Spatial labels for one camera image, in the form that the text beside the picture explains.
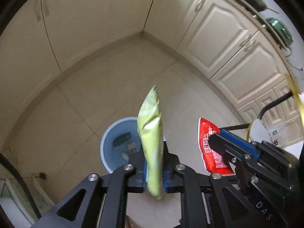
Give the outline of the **light green snack bag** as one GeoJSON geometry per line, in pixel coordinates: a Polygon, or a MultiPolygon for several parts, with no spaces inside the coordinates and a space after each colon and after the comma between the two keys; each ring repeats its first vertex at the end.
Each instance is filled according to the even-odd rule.
{"type": "Polygon", "coordinates": [[[163,125],[156,85],[153,85],[141,105],[137,128],[147,165],[147,189],[154,198],[161,199],[163,125]]]}

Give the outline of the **blue trash bin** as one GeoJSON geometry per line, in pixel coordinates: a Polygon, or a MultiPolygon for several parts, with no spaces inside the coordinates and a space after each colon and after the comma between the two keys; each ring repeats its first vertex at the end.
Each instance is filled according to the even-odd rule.
{"type": "Polygon", "coordinates": [[[108,127],[101,138],[101,160],[106,170],[113,173],[115,169],[129,162],[132,154],[141,149],[137,118],[125,117],[108,127]]]}

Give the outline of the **cream kitchen cabinets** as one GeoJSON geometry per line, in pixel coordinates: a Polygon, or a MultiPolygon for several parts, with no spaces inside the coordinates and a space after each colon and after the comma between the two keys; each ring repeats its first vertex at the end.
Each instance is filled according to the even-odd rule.
{"type": "Polygon", "coordinates": [[[292,72],[244,0],[10,0],[1,11],[1,145],[45,89],[140,34],[192,63],[240,109],[292,72]]]}

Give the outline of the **green electric cooker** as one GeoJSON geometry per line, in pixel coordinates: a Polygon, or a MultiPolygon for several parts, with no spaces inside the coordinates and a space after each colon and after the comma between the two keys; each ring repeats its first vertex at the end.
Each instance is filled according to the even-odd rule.
{"type": "Polygon", "coordinates": [[[284,23],[273,17],[269,17],[266,20],[276,31],[277,35],[284,42],[285,46],[287,47],[291,46],[293,43],[293,36],[288,30],[287,26],[285,26],[284,23]]]}

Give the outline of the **gas stove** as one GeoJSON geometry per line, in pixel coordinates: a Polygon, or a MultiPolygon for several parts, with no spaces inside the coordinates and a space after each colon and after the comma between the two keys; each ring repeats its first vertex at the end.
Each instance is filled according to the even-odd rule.
{"type": "Polygon", "coordinates": [[[267,20],[251,6],[246,0],[235,0],[237,3],[239,3],[242,7],[244,7],[253,18],[255,18],[259,23],[262,25],[263,28],[265,28],[269,34],[272,36],[272,38],[276,41],[276,43],[279,45],[280,48],[287,50],[287,47],[285,46],[285,43],[283,40],[281,40],[280,36],[276,31],[273,29],[273,27],[267,22],[267,20]]]}

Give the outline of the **black chair frame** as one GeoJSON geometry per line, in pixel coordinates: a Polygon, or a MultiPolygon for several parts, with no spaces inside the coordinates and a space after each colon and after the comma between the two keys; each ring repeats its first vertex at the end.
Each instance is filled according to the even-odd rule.
{"type": "Polygon", "coordinates": [[[292,97],[292,92],[283,95],[283,98],[277,98],[271,103],[267,104],[258,114],[258,117],[251,121],[251,123],[244,123],[241,125],[234,125],[230,127],[223,127],[220,130],[226,130],[233,133],[236,130],[245,130],[247,142],[266,140],[272,142],[272,129],[277,128],[278,125],[284,124],[288,119],[283,112],[282,102],[292,97]]]}

